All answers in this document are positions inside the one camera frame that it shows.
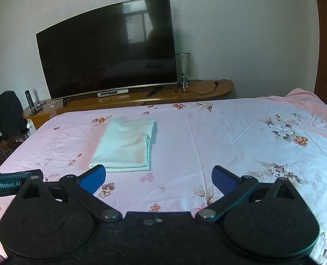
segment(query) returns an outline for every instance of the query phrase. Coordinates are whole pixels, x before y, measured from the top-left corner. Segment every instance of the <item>black tv screen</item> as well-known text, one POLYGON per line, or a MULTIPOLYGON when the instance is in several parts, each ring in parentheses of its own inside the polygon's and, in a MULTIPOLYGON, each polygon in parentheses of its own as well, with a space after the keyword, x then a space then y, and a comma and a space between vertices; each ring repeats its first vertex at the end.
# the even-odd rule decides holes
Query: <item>black tv screen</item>
POLYGON ((101 7, 36 38, 52 99, 177 82, 169 0, 101 7))

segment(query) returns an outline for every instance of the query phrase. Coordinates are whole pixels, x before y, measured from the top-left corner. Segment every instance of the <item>circular black disc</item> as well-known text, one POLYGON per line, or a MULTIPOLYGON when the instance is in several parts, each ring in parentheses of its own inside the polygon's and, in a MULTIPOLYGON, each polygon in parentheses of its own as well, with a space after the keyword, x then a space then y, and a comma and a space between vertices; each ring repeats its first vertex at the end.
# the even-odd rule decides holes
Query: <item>circular black disc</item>
POLYGON ((0 240, 6 250, 27 258, 53 258, 72 252, 94 229, 92 216, 69 203, 55 201, 49 210, 34 208, 31 214, 21 216, 9 215, 4 220, 0 240))
POLYGON ((236 206, 226 214, 222 228, 241 250, 273 259, 309 253, 319 234, 313 214, 302 204, 286 198, 236 206))

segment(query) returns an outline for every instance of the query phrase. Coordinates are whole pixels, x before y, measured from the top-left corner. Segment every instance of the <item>bed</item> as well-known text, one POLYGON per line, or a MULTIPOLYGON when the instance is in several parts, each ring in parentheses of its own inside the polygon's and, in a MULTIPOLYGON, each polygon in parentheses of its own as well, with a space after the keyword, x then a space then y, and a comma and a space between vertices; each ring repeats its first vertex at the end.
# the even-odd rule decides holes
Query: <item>bed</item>
MULTIPOLYGON (((41 126, 0 167, 0 172, 40 168, 45 181, 88 169, 111 117, 153 118, 150 171, 108 173, 94 194, 131 211, 199 210, 223 195, 211 171, 221 165, 261 182, 286 176, 320 225, 311 256, 327 264, 327 106, 295 89, 286 97, 160 104, 70 112, 41 126)), ((0 197, 0 219, 12 196, 0 197)), ((5 256, 0 244, 0 254, 5 256)))

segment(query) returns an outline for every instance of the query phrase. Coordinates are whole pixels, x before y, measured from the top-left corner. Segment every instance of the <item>towel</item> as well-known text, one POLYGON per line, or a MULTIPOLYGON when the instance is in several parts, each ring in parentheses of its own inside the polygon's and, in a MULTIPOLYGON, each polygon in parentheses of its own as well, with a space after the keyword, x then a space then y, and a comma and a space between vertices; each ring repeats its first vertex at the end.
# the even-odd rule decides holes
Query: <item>towel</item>
POLYGON ((129 122, 108 120, 107 127, 92 156, 89 168, 102 164, 106 172, 149 170, 149 150, 153 119, 129 122))

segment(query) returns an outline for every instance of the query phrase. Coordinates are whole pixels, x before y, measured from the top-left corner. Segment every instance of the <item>black cloth on chair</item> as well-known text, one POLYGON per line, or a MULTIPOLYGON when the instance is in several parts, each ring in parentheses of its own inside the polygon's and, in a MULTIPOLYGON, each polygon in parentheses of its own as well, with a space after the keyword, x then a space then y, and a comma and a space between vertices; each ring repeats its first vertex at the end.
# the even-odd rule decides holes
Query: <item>black cloth on chair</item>
POLYGON ((21 136, 28 129, 27 121, 22 117, 23 107, 13 91, 0 95, 0 132, 5 135, 21 136))

